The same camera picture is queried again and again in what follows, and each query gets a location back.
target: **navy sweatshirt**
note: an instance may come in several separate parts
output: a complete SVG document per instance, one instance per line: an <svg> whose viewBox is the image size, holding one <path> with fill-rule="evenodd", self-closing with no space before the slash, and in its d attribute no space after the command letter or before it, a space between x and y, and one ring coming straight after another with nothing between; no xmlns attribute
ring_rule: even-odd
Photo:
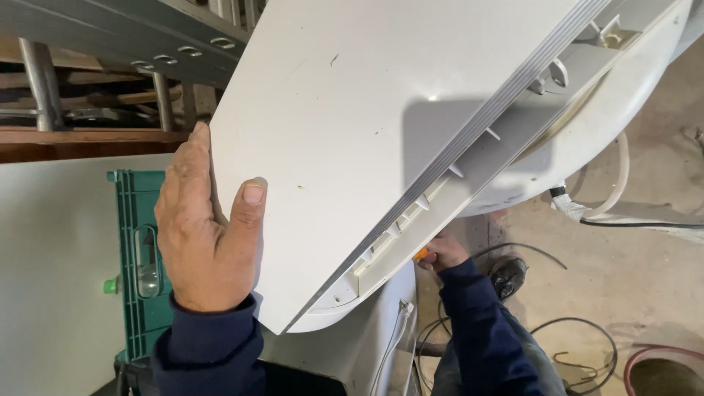
<svg viewBox="0 0 704 396"><path fill-rule="evenodd" d="M440 296L452 320L466 395L541 395L536 371L499 311L489 278L471 259L438 273ZM164 396L263 395L263 347L256 302L216 314L188 312L173 296L171 328L154 345L151 363Z"/></svg>

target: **person's left hand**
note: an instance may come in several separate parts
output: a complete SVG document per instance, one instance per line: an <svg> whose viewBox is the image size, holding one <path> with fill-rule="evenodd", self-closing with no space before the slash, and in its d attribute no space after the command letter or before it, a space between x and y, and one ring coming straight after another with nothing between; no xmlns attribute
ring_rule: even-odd
<svg viewBox="0 0 704 396"><path fill-rule="evenodd" d="M154 207L157 242L176 302L191 311L218 312L238 306L254 284L256 245L267 183L242 183L230 224L214 221L210 202L210 128L197 123L166 168Z"/></svg>

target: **concrete floor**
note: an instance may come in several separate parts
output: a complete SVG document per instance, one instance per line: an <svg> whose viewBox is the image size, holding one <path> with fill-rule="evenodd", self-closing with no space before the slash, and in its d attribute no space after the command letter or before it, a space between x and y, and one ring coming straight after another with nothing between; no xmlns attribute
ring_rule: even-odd
<svg viewBox="0 0 704 396"><path fill-rule="evenodd" d="M667 69L660 84L629 124L631 173L620 202L610 213L700 223L704 221L704 158L693 139L704 129L704 39L699 39ZM596 207L608 197L618 175L618 153L611 144L567 180L576 202ZM527 282L507 302L529 330L563 316L585 318L616 340L615 375L591 395L626 395L625 361L639 350L634 343L672 345L704 352L704 247L653 230L581 225L550 208L543 194L509 209L457 219L451 229L471 252L501 242L540 247L564 261L569 270L535 252L517 248L528 266ZM438 284L417 269L419 329L437 318ZM430 342L447 341L442 328ZM602 367L610 360L608 341L579 323L559 323L536 334L548 356ZM432 386L439 358L422 359ZM587 370L555 365L570 383ZM595 383L576 387L584 391Z"/></svg>

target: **sneaker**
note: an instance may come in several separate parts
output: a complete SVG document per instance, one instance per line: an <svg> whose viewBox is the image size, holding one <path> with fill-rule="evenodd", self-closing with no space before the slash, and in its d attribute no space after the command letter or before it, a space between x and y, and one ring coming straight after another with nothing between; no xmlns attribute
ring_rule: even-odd
<svg viewBox="0 0 704 396"><path fill-rule="evenodd" d="M518 289L523 286L523 282L526 280L526 271L528 268L525 261L518 257L500 260L489 271L491 284L494 286L494 291L501 304L516 294Z"/></svg>

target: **white pipe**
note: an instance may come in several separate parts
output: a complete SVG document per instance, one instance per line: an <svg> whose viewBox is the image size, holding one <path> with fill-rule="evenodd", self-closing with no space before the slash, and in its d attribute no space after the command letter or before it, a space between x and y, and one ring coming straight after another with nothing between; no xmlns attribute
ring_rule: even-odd
<svg viewBox="0 0 704 396"><path fill-rule="evenodd" d="M628 181L628 173L631 167L631 160L628 155L628 139L626 138L626 132L622 131L616 141L618 142L618 152L620 157L620 166L618 181L616 182L616 188L611 192L609 198L601 204L598 208L589 209L584 212L585 218L592 218L594 216L599 216L605 213L607 210L611 209L616 202L618 202L621 194L626 189L626 182Z"/></svg>

